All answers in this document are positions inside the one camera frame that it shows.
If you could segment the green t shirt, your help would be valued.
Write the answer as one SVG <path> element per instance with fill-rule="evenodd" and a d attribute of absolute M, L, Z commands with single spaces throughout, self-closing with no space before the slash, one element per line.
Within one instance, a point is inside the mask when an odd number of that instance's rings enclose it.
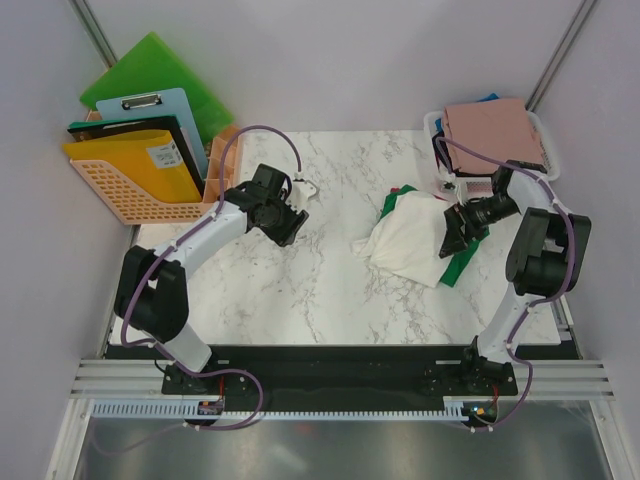
<path fill-rule="evenodd" d="M 410 190 L 418 191 L 415 187 L 408 184 L 402 186 L 401 188 L 402 188 L 401 193 L 405 193 Z M 388 213 L 393 208 L 394 201 L 391 199 L 392 195 L 394 194 L 390 194 L 389 192 L 389 194 L 387 194 L 387 196 L 385 197 L 383 207 L 380 212 L 379 220 L 382 216 L 386 215 L 386 213 Z M 445 273 L 440 278 L 439 283 L 442 283 L 448 287 L 455 286 L 456 283 L 458 282 L 458 279 L 460 278 L 460 276 L 462 275 L 462 273 L 470 263 L 471 259 L 476 254 L 477 250 L 479 249 L 479 246 L 488 235 L 489 233 L 487 233 L 481 240 L 472 241 L 468 249 L 465 250 L 464 252 L 447 257 L 446 259 L 449 260 L 449 265 Z"/>

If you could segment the white printed t shirt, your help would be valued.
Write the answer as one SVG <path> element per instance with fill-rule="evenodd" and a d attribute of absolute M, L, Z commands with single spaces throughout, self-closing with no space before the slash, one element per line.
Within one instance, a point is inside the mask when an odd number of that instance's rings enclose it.
<path fill-rule="evenodd" d="M 370 267 L 434 288 L 449 265 L 439 252 L 450 203 L 416 190 L 391 199 L 393 208 L 368 237 L 351 244 L 351 252 Z"/>

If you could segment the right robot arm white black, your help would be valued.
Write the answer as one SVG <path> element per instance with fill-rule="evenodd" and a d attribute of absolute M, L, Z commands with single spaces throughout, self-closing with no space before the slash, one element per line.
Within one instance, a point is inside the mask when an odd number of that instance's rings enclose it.
<path fill-rule="evenodd" d="M 506 293 L 489 325 L 471 344 L 472 359 L 458 368 L 467 392 L 483 392 L 494 381 L 488 362 L 515 360 L 515 351 L 535 307 L 571 291 L 579 278 L 591 234 L 589 217 L 570 212 L 546 180 L 546 170 L 509 160 L 494 172 L 490 197 L 456 203 L 444 212 L 442 258 L 465 251 L 488 227 L 518 214 L 519 228 L 505 265 Z"/>

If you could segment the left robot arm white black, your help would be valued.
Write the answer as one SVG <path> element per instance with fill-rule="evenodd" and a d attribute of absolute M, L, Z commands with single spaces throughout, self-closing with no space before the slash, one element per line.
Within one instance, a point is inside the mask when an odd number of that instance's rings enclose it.
<path fill-rule="evenodd" d="M 122 319 L 121 343 L 129 343 L 130 327 L 144 332 L 147 343 L 186 369 L 185 382 L 196 392 L 215 389 L 220 371 L 209 363 L 211 348 L 188 323 L 189 279 L 220 249 L 254 228 L 279 247 L 291 245 L 317 193 L 312 182 L 261 164 L 251 180 L 226 190 L 182 233 L 154 248 L 130 248 L 114 304 Z"/>

